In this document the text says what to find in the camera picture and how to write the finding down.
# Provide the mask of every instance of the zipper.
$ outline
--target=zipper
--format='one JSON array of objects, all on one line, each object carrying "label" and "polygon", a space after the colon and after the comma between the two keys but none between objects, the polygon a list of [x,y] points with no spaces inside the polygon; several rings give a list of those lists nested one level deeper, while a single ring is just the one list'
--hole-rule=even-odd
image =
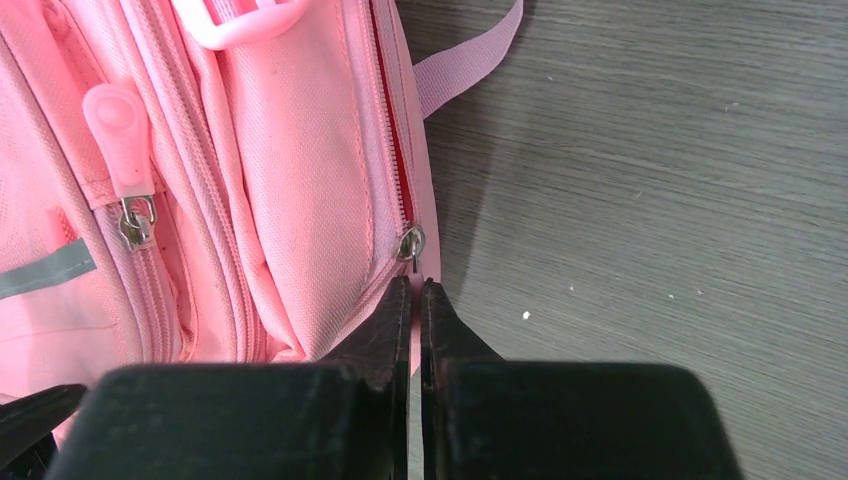
[{"label": "zipper", "polygon": [[[163,282],[165,266],[156,249],[156,192],[148,152],[148,118],[138,95],[127,87],[101,84],[83,98],[83,115],[112,180],[119,205],[106,207],[111,228],[123,239],[124,252],[110,248],[118,266],[139,331],[147,337],[145,359],[168,361],[173,350],[176,308]],[[115,235],[104,235],[108,239]]]},{"label": "zipper", "polygon": [[373,49],[373,57],[377,60],[377,73],[379,76],[376,88],[380,97],[380,107],[384,117],[384,124],[388,125],[389,155],[391,156],[392,173],[394,175],[395,190],[397,192],[398,206],[403,232],[398,240],[396,259],[401,263],[409,264],[409,272],[418,274],[418,260],[424,251],[426,244],[424,229],[415,223],[415,208],[410,189],[409,170],[406,168],[406,157],[403,153],[400,141],[399,125],[395,113],[394,99],[388,81],[387,52],[381,42],[380,32],[377,31],[376,1],[366,0],[369,6],[368,34]]},{"label": "zipper", "polygon": [[133,37],[139,46],[153,90],[166,113],[178,144],[182,163],[195,197],[201,203],[203,221],[209,226],[212,244],[221,262],[221,270],[233,305],[236,322],[237,361],[255,361],[263,355],[258,320],[254,317],[247,279],[238,261],[238,246],[226,210],[223,180],[216,172],[215,148],[206,133],[206,117],[187,78],[194,73],[184,55],[183,43],[175,25],[168,22],[170,2],[121,1]]}]

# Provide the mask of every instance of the stitched seam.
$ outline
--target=stitched seam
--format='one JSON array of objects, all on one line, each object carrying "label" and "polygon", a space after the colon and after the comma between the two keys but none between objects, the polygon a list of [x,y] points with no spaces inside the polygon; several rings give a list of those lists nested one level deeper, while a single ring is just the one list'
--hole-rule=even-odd
[{"label": "stitched seam", "polygon": [[[366,11],[366,4],[367,3],[368,2],[361,2],[359,4],[360,19],[365,18],[366,16],[369,19],[371,18],[370,9],[372,9],[373,6],[368,5],[369,11]],[[371,32],[368,31],[368,25],[369,24],[370,24],[370,20],[365,21],[365,22],[360,22],[359,28],[360,28],[360,31],[362,32],[362,34],[365,38],[368,38],[368,36],[371,34]],[[371,25],[371,28],[376,30],[376,25]],[[373,35],[375,36],[375,42],[376,42],[376,35],[377,35],[376,31],[373,32]],[[379,140],[379,144],[380,144],[380,151],[381,151],[381,154],[383,155],[383,158],[381,159],[380,163],[384,167],[382,169],[384,181],[386,182],[386,185],[389,185],[389,195],[391,197],[390,200],[389,200],[389,203],[390,203],[390,205],[392,205],[394,207],[394,210],[392,212],[392,213],[394,213],[392,220],[394,220],[395,234],[397,236],[400,236],[400,235],[403,234],[404,225],[403,225],[403,221],[401,219],[401,216],[402,216],[401,206],[396,199],[396,193],[391,193],[396,188],[394,186],[395,185],[395,177],[392,173],[393,167],[392,167],[392,165],[390,165],[390,163],[391,163],[391,153],[389,151],[389,145],[388,145],[389,141],[388,141],[388,139],[386,138],[386,135],[385,135],[385,132],[389,131],[389,129],[391,127],[386,124],[385,116],[380,113],[383,109],[383,105],[380,104],[380,99],[378,98],[378,96],[379,96],[378,95],[378,89],[382,88],[382,83],[381,83],[382,80],[380,79],[381,73],[375,73],[375,72],[380,71],[379,60],[377,59],[377,57],[379,56],[379,53],[376,52],[376,48],[377,48],[377,46],[375,44],[373,50],[371,48],[371,45],[368,45],[368,48],[365,49],[365,55],[368,58],[368,65],[369,65],[369,67],[367,68],[368,74],[369,74],[369,81],[370,81],[368,91],[372,95],[372,100],[374,101],[374,110],[377,112],[377,115],[375,115],[375,117],[376,117],[375,121],[377,123],[377,131],[378,131],[378,140]]]},{"label": "stitched seam", "polygon": [[40,337],[40,336],[43,336],[43,335],[51,335],[51,334],[54,334],[54,333],[85,332],[85,331],[92,331],[92,330],[109,330],[109,329],[115,328],[115,327],[120,327],[120,325],[116,322],[116,323],[112,323],[110,325],[104,325],[104,326],[101,326],[101,327],[73,327],[73,328],[61,328],[61,329],[58,329],[58,330],[46,330],[46,331],[43,331],[43,332],[27,333],[27,334],[24,334],[24,335],[17,335],[17,336],[14,336],[14,337],[0,339],[0,344],[6,343],[6,342],[13,342],[15,340],[20,340],[22,338]]},{"label": "stitched seam", "polygon": [[[65,274],[69,274],[71,272],[74,272],[75,270],[81,270],[86,265],[92,264],[92,263],[94,263],[94,260],[92,260],[92,259],[84,260],[84,261],[82,261],[82,262],[80,262],[80,263],[78,263],[78,264],[76,264],[72,267],[69,267],[69,268],[66,268],[64,270],[60,270],[58,272],[55,272],[50,276],[36,278],[35,280],[30,280],[29,282],[24,283],[22,285],[15,285],[13,287],[7,288],[6,290],[0,290],[0,297],[5,297],[9,294],[19,295],[19,294],[22,294],[22,293],[31,292],[31,291],[34,291],[34,290],[38,290],[38,289],[41,289],[41,288],[48,287],[48,286],[55,286],[56,284],[50,284],[50,282],[53,281],[54,279],[60,278],[60,277],[64,276]],[[68,278],[67,280],[73,280],[74,278],[77,278],[81,275],[82,274],[75,275],[73,277]]]},{"label": "stitched seam", "polygon": [[[391,22],[391,25],[392,25],[392,40],[395,43],[395,52],[399,52],[400,46],[398,45],[397,29],[395,28],[395,16],[394,16],[393,12],[390,12],[390,14],[389,14],[389,22]],[[404,82],[405,77],[404,77],[404,69],[403,68],[400,68],[400,77],[401,77],[401,81],[400,81],[400,86],[398,88],[400,89],[400,94],[401,94],[401,97],[403,98],[403,116],[406,118],[406,131],[407,131],[407,133],[409,133],[409,150],[410,150],[409,155],[412,157],[415,154],[415,152],[414,152],[415,142],[414,142],[414,139],[412,138],[414,133],[412,131],[412,128],[410,128],[410,125],[412,125],[412,122],[409,121],[409,108],[408,108],[409,103],[406,99],[406,87],[405,87],[406,82]],[[409,184],[409,193],[412,196],[413,212],[418,214],[417,215],[418,218],[414,218],[413,220],[420,222],[421,221],[421,215],[420,215],[421,209],[418,206],[417,188],[415,188],[416,187],[415,181],[410,180],[410,179],[415,178],[415,159],[410,158],[409,161],[404,162],[403,165],[404,165],[404,167],[406,167],[407,177],[409,177],[409,178],[406,179],[406,182],[407,182],[407,184]]]},{"label": "stitched seam", "polygon": [[[153,165],[153,168],[154,168],[155,172],[158,173],[158,169],[156,169],[155,165]],[[154,191],[156,193],[162,193],[162,192],[165,191],[165,184],[161,180],[161,176],[162,176],[161,173],[159,173],[158,175],[153,175],[153,187],[154,187]],[[111,187],[112,178],[111,177],[96,178],[96,179],[86,180],[86,181],[77,182],[77,183],[79,183],[79,185],[81,187],[95,188],[95,187],[98,187],[102,184],[106,184],[107,187]],[[115,201],[117,201],[117,198],[118,198],[117,195],[115,195],[114,192],[101,193],[95,198],[101,198],[101,197],[112,197],[112,198],[116,199]]]},{"label": "stitched seam", "polygon": [[[347,40],[346,40],[347,36],[345,35],[345,32],[344,32],[344,21],[343,21],[343,18],[342,18],[341,2],[339,2],[339,1],[335,2],[335,9],[336,9],[336,25],[338,26],[339,44],[341,46],[342,58],[344,59],[345,67],[347,68],[348,73],[351,76],[353,76],[354,72],[353,72],[353,66],[350,63],[350,56],[349,56],[349,53],[348,53],[348,45],[347,45]],[[350,88],[349,88],[350,99],[351,99],[351,102],[353,103],[353,105],[355,105],[356,109],[357,109],[354,112],[354,115],[353,115],[353,123],[354,123],[354,126],[356,127],[356,135],[354,137],[356,138],[356,147],[358,149],[357,159],[359,160],[359,173],[360,173],[360,176],[362,178],[362,185],[364,186],[364,189],[365,189],[365,207],[366,207],[366,212],[368,212],[367,213],[368,239],[366,240],[366,245],[367,245],[367,248],[368,248],[368,269],[365,272],[364,278],[362,278],[362,283],[364,284],[365,282],[368,281],[368,277],[370,276],[370,273],[371,273],[371,263],[373,262],[373,259],[374,259],[374,210],[373,210],[374,207],[371,205],[371,191],[369,190],[369,182],[371,180],[370,180],[370,177],[368,176],[368,167],[367,167],[366,162],[365,162],[365,148],[362,145],[362,125],[359,121],[359,114],[361,112],[359,112],[359,103],[357,102],[356,91],[354,89],[353,82],[350,82],[349,85],[350,85]],[[367,288],[367,285],[364,285],[361,288],[360,295],[362,293],[362,290],[364,290],[365,288]]]},{"label": "stitched seam", "polygon": [[[191,325],[189,326],[189,330],[192,333],[192,342],[191,342],[191,345],[189,347],[186,347],[185,344],[183,344],[182,351],[180,352],[180,361],[189,362],[194,358],[195,353],[197,353],[197,345],[199,343],[199,338],[200,338],[200,327],[198,326],[198,319],[200,318],[200,314],[197,312],[197,302],[195,301],[195,299],[197,297],[196,297],[195,292],[194,292],[194,283],[192,282],[191,269],[188,268],[188,264],[185,261],[185,259],[188,258],[188,253],[187,253],[186,248],[185,248],[185,241],[183,240],[180,229],[177,228],[177,224],[174,221],[174,212],[173,212],[173,209],[171,208],[171,204],[168,203],[167,192],[165,193],[164,196],[165,196],[164,204],[165,204],[165,210],[166,211],[164,212],[165,217],[163,217],[163,218],[166,218],[167,219],[166,221],[169,223],[169,226],[173,227],[174,238],[176,239],[177,247],[180,249],[180,256],[181,256],[180,257],[181,258],[180,267],[183,269],[183,272],[185,274],[186,290],[187,290],[187,294],[188,294],[188,297],[189,297],[189,307],[190,307],[190,310],[191,310],[191,313],[189,313],[189,315],[191,317],[190,318]],[[180,334],[182,335],[182,324],[179,322],[179,319],[177,319],[177,325],[178,325],[178,328],[180,329]]]}]

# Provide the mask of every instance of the pink plastic buckle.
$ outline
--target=pink plastic buckle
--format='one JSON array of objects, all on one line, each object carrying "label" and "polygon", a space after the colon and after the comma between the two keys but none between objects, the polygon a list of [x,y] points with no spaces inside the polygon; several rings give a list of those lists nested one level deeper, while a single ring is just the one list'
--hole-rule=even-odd
[{"label": "pink plastic buckle", "polygon": [[256,10],[215,25],[204,0],[173,0],[183,27],[210,50],[258,42],[282,34],[297,22],[310,0],[255,0]]}]

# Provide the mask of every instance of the pink backpack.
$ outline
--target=pink backpack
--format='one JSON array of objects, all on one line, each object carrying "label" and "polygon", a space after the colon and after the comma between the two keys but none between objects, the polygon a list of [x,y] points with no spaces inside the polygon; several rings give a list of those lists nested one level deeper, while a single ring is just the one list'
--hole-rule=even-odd
[{"label": "pink backpack", "polygon": [[438,280],[423,119],[522,8],[413,67],[393,0],[5,2],[0,403],[313,360],[392,277]]}]

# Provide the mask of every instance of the pink zipper pull tab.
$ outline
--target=pink zipper pull tab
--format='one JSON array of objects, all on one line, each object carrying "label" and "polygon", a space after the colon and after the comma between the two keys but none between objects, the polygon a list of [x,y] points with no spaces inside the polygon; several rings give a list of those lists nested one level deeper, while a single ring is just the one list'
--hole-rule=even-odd
[{"label": "pink zipper pull tab", "polygon": [[[131,88],[104,83],[85,94],[82,111],[103,153],[115,195],[121,197],[124,210],[119,225],[121,234],[130,250],[152,245],[156,187],[148,152],[144,103]],[[132,209],[135,200],[147,205],[149,216]]]}]

